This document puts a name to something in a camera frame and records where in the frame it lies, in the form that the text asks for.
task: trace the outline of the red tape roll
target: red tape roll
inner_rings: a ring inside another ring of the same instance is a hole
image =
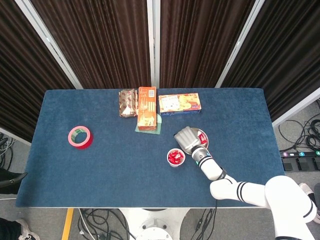
[[[76,143],[76,136],[80,133],[86,133],[86,138],[83,142]],[[74,127],[68,135],[69,143],[77,149],[86,149],[89,147],[94,140],[94,136],[90,132],[90,130],[85,126],[76,126]]]

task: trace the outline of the black cable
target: black cable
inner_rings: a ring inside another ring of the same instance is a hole
[[[320,151],[320,145],[317,145],[317,141],[320,143],[320,137],[313,134],[307,136],[305,139],[306,145],[313,151]]]
[[[317,128],[317,124],[320,123],[320,120],[319,119],[316,119],[316,120],[313,120],[311,123],[310,123],[310,127],[308,129],[308,133],[310,134],[310,131],[312,131],[313,135],[316,135],[317,137],[320,138],[320,133],[319,133],[319,130]]]
[[[215,200],[215,209],[214,209],[212,229],[211,229],[210,235],[208,236],[208,238],[207,238],[206,240],[209,240],[209,239],[210,239],[210,237],[211,237],[211,235],[212,235],[212,233],[214,232],[214,229],[215,229],[217,206],[218,206],[218,200]]]
[[[202,225],[201,231],[200,231],[200,233],[198,234],[198,236],[196,237],[195,240],[203,240],[203,239],[204,239],[205,232],[206,232],[208,226],[210,225],[210,223],[211,223],[211,221],[212,221],[212,219],[213,219],[212,229],[211,229],[211,232],[210,232],[209,237],[207,238],[207,240],[209,240],[209,238],[211,237],[211,235],[212,235],[212,233],[214,232],[214,229],[215,229],[215,221],[216,221],[217,208],[218,208],[218,200],[215,201],[215,207],[214,207],[214,209],[210,208],[210,209],[205,209],[205,210],[203,211],[202,217],[200,218],[200,220],[199,220],[198,223],[197,223],[195,232],[194,232],[194,234],[192,235],[191,240],[194,238],[194,236],[195,236],[196,233],[198,232],[198,230],[199,230],[199,228],[200,228],[199,223],[202,222],[206,210],[208,210],[208,212],[207,212],[207,214],[206,214],[206,216],[205,216],[205,219],[204,219],[203,223],[201,224],[201,225]]]
[[[320,109],[319,99],[317,99],[315,102],[316,102],[316,104],[318,104],[318,107],[319,107],[319,109]]]
[[[280,135],[288,142],[292,143],[293,145],[291,147],[288,147],[286,149],[282,149],[280,150],[280,152],[286,152],[288,150],[291,150],[291,149],[294,149],[294,150],[297,150],[297,148],[308,148],[308,149],[311,149],[311,150],[314,150],[317,145],[314,145],[312,143],[310,143],[310,137],[308,138],[308,140],[306,141],[307,137],[310,136],[310,128],[311,128],[311,123],[310,123],[310,120],[312,120],[313,118],[319,116],[320,113],[314,115],[313,117],[311,117],[308,121],[305,121],[304,122],[304,125],[302,125],[299,121],[296,121],[296,120],[286,120],[286,122],[294,122],[294,123],[298,123],[300,125],[300,127],[302,128],[301,130],[301,133],[300,133],[300,136],[298,137],[298,139],[296,141],[291,141],[289,139],[287,139],[283,133],[281,132],[280,130],[280,125],[278,126],[278,130],[279,130],[279,133]],[[316,128],[316,123],[318,123],[318,121],[316,121],[313,125],[313,128]]]
[[[9,147],[9,149],[10,149],[10,151],[11,151],[11,157],[10,157],[10,161],[9,161],[8,168],[6,169],[7,171],[10,169],[11,163],[12,163],[12,159],[14,158],[14,151],[12,150],[11,147]]]
[[[90,228],[90,233],[97,240],[98,239],[110,239],[111,237],[118,239],[118,240],[124,240],[123,237],[118,232],[110,229],[110,226],[108,223],[108,218],[109,218],[110,213],[113,214],[118,219],[118,221],[121,223],[121,225],[125,229],[126,240],[129,240],[129,238],[130,238],[129,235],[131,235],[134,239],[136,239],[130,233],[126,218],[120,210],[118,210],[118,211],[122,214],[123,219],[124,219],[124,223],[123,223],[123,220],[118,216],[118,214],[116,214],[116,212],[113,209],[88,208],[88,209],[80,209],[80,211],[82,213],[83,219],[84,219],[88,229]],[[89,234],[89,232],[87,231],[87,229],[81,219],[81,216],[78,219],[77,227],[78,227],[79,231],[82,230],[84,233]],[[90,238],[86,237],[84,234],[82,236],[86,240],[90,240]]]
[[[6,142],[4,144],[1,144],[0,145],[0,154],[1,154],[1,159],[0,159],[0,168],[4,168],[5,165],[6,165],[6,154],[7,154],[7,151],[10,150],[11,151],[11,157],[10,157],[10,161],[9,161],[9,165],[7,167],[7,171],[10,169],[11,167],[11,163],[12,163],[12,160],[14,158],[14,151],[12,149],[12,146],[14,144],[14,139],[11,138],[11,142],[10,144],[8,143],[8,138],[5,137],[4,138],[4,134],[0,132],[0,142],[1,140],[6,140]]]

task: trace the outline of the biscuit package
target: biscuit package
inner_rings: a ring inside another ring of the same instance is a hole
[[[119,116],[129,118],[137,116],[138,92],[134,89],[123,89],[119,92]]]
[[[201,110],[198,93],[159,96],[160,115],[196,114]]]

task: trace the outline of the dark curtain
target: dark curtain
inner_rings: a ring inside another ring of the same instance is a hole
[[[150,86],[146,0],[31,0],[87,89]]]
[[[160,87],[214,87],[254,0],[162,0]]]
[[[14,1],[0,1],[0,127],[31,142],[46,90],[72,89]]]
[[[320,87],[320,1],[266,0],[223,87],[263,88],[274,121]]]

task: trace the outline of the small bowl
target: small bowl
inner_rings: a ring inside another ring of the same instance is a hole
[[[181,155],[182,155],[182,161],[179,163],[179,164],[173,164],[169,161],[169,154],[172,153],[173,151],[178,151]],[[171,149],[170,151],[168,151],[167,155],[166,155],[166,160],[168,161],[168,163],[170,164],[171,167],[173,168],[176,168],[176,167],[179,167],[181,164],[183,164],[186,160],[186,155],[184,153],[184,151],[182,151],[181,149],[179,148],[173,148]]]

